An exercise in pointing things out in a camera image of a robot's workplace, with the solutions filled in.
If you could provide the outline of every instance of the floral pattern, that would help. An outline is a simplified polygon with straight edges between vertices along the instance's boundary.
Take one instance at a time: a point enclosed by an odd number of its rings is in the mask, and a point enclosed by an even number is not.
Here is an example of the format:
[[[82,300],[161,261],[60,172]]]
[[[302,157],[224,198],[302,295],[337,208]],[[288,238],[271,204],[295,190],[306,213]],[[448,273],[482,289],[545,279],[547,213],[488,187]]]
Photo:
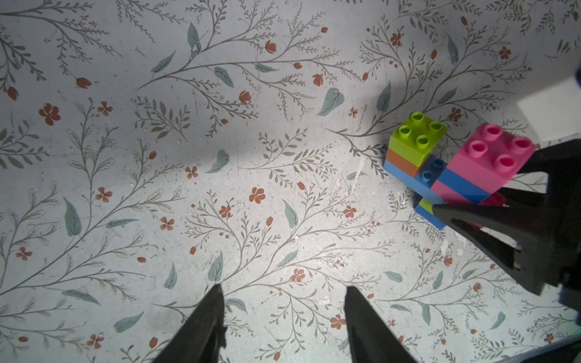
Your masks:
[[[581,333],[383,169],[413,111],[447,161],[480,123],[533,136],[511,105],[581,46],[577,1],[108,6],[0,10],[0,361],[150,361],[215,283],[220,362],[350,361],[346,286],[417,361]]]

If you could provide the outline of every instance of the lego brick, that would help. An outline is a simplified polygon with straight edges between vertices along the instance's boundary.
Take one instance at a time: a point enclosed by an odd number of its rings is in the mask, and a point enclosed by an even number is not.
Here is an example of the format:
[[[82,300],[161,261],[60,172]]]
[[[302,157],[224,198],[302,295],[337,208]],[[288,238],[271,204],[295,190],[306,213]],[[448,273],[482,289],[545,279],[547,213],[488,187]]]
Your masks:
[[[399,154],[395,153],[393,150],[388,149],[388,153],[385,156],[385,160],[389,161],[395,165],[398,169],[402,170],[407,175],[414,177],[418,174],[421,167],[415,166]]]
[[[433,185],[434,181],[437,180],[440,173],[442,173],[442,171],[446,168],[446,163],[437,157],[432,156],[426,162],[424,168],[422,168],[422,170],[414,178],[404,173],[388,160],[385,160],[383,168],[394,177],[401,180],[411,189],[413,189],[416,193],[428,199],[431,203],[444,203],[444,199],[439,197],[431,190],[431,186]]]
[[[529,138],[482,124],[460,148],[448,169],[481,189],[494,193],[508,183],[535,152]]]
[[[433,226],[436,227],[439,230],[442,230],[442,229],[444,229],[446,227],[446,224],[444,222],[442,222],[441,220],[439,220],[436,217],[434,217],[433,214],[431,214],[430,212],[428,212],[427,210],[425,210],[421,206],[417,206],[415,208],[415,212],[417,214],[421,215],[422,217],[424,217],[428,222],[430,222],[431,224],[433,224]]]
[[[412,113],[389,137],[389,149],[415,166],[422,166],[447,127],[421,112]]]
[[[438,178],[438,181],[446,184],[450,189],[461,194],[463,197],[475,204],[480,203],[490,196],[489,192],[478,188],[476,185],[470,183],[450,169],[445,169]]]
[[[427,199],[422,198],[422,200],[419,201],[418,205],[421,206],[423,209],[427,210],[430,214],[434,214],[432,210],[433,204],[430,203]]]
[[[468,199],[466,199],[462,194],[459,194],[455,190],[451,189],[446,184],[436,180],[434,185],[430,188],[430,190],[436,193],[440,198],[445,200],[448,203],[452,204],[473,204]]]
[[[503,205],[506,204],[507,201],[508,201],[508,199],[504,195],[496,192],[496,193],[490,195],[488,198],[486,198],[482,202],[480,202],[478,205],[489,206],[489,207],[502,207]]]

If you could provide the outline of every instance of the orange duplo block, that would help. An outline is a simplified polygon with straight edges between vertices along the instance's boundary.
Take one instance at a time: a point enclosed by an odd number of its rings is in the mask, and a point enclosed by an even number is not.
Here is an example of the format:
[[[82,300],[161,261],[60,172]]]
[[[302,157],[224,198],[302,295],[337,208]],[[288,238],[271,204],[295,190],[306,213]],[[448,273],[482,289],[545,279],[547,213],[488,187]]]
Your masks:
[[[406,159],[404,159],[401,155],[393,151],[392,149],[388,149],[388,153],[385,156],[385,160],[389,161],[396,167],[398,167],[401,171],[406,173],[407,175],[414,177],[420,170],[422,170],[422,165],[415,166]]]

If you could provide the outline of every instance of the pink duplo block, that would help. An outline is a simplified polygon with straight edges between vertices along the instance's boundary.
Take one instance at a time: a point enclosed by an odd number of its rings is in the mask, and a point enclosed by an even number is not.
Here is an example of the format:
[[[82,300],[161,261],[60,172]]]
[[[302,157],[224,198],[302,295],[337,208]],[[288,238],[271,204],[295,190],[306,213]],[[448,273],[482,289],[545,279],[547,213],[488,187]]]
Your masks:
[[[450,204],[472,204],[462,194],[448,187],[446,184],[436,180],[430,190],[440,196],[446,203]],[[506,204],[508,199],[498,192],[490,195],[488,198],[478,203],[479,206],[501,207]]]
[[[458,151],[448,169],[494,193],[508,183],[535,152],[533,142],[496,124],[482,124]]]

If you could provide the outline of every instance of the scuff mark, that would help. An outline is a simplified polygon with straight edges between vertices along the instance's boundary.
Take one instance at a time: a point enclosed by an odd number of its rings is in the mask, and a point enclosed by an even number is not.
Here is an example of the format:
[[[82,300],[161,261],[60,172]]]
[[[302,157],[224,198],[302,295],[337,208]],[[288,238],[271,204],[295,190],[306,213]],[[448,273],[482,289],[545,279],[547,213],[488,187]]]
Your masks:
[[[350,193],[345,193],[345,196],[349,196],[349,195],[353,195],[353,191],[355,190],[355,187],[357,186],[357,179],[359,178],[359,174],[361,173],[361,169],[363,169],[363,164],[365,163],[365,159],[360,158],[359,159],[359,166],[357,166],[357,172],[355,173],[355,179],[353,180],[353,186],[350,188]]]

